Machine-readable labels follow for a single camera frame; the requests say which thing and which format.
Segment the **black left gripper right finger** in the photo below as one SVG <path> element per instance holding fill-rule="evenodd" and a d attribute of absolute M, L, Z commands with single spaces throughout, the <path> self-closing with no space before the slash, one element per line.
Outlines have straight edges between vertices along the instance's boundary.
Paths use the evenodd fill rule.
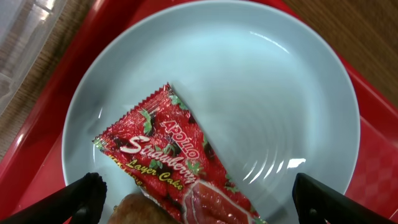
<path fill-rule="evenodd" d="M 394 224 L 304 173 L 296 175 L 292 197 L 300 224 Z"/>

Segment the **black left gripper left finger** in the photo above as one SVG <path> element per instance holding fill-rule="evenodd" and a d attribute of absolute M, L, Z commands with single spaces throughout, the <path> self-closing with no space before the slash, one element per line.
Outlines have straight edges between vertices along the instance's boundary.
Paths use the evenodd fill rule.
<path fill-rule="evenodd" d="M 98 173 L 87 173 L 39 202 L 11 215 L 1 224 L 82 223 L 97 224 L 101 219 L 107 186 Z"/>

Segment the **red snack wrapper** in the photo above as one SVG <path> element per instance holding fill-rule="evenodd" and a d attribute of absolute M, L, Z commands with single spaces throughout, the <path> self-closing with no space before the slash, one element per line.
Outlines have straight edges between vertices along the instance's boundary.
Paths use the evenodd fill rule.
<path fill-rule="evenodd" d="M 180 223 L 264 223 L 168 84 L 93 143 Z"/>

